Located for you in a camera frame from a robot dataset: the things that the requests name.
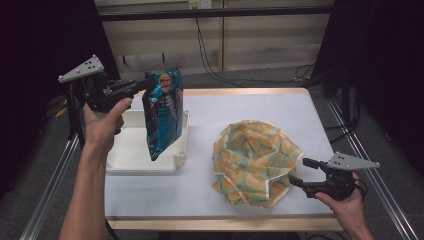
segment electrical outlet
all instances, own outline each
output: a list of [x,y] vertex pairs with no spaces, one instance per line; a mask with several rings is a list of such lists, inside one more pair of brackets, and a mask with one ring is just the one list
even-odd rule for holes
[[189,0],[188,9],[200,9],[200,0]]
[[200,0],[200,9],[212,9],[212,0]]

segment blue chip bag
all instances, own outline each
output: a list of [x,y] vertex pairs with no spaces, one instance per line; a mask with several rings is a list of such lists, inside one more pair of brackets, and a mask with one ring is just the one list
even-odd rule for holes
[[152,161],[174,143],[183,127],[183,81],[178,67],[162,74],[146,73],[154,84],[143,94],[147,145]]

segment human hand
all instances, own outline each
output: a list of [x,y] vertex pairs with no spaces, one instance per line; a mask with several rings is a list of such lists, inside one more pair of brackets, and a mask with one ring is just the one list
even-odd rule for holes
[[342,201],[336,201],[329,195],[318,192],[315,197],[327,205],[336,215],[337,220],[353,240],[373,239],[365,222],[362,194],[355,188],[352,195]]
[[108,113],[91,111],[84,105],[84,120],[86,126],[86,144],[108,153],[113,146],[114,135],[124,125],[122,113],[131,105],[130,98],[119,101]]

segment white tray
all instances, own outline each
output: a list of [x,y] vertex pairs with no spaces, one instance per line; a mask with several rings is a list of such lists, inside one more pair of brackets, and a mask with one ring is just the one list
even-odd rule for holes
[[109,153],[106,165],[108,174],[138,175],[144,173],[174,172],[186,161],[189,111],[184,111],[181,137],[151,161],[146,142],[144,111],[126,111],[121,133]]

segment table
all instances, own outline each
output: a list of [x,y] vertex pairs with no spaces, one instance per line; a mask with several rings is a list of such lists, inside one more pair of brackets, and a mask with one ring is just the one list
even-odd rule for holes
[[[138,96],[132,109],[140,110]],[[228,124],[267,121],[285,131],[305,157],[333,155],[321,121],[305,89],[185,89],[190,111],[187,161],[173,174],[106,177],[106,216],[114,229],[160,231],[342,230],[328,207],[293,187],[276,206],[231,206],[212,189],[212,144]],[[297,165],[305,181],[324,173]]]

